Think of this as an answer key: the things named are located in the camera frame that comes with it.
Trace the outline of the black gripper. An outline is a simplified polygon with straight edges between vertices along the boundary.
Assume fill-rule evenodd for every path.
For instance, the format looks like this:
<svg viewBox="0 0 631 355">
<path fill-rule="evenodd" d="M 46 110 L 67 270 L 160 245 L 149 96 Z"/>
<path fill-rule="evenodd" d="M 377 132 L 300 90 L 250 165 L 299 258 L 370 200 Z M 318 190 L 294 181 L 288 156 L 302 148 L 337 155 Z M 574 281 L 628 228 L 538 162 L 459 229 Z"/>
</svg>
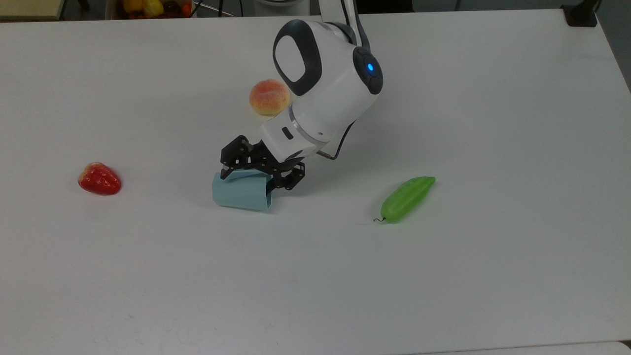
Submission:
<svg viewBox="0 0 631 355">
<path fill-rule="evenodd" d="M 270 190 L 292 190 L 306 175 L 304 157 L 293 157 L 285 161 L 278 161 L 269 151 L 264 142 L 252 146 L 245 136 L 238 136 L 221 150 L 220 162 L 223 168 L 219 178 L 225 180 L 235 170 L 255 169 L 268 175 Z"/>
</svg>

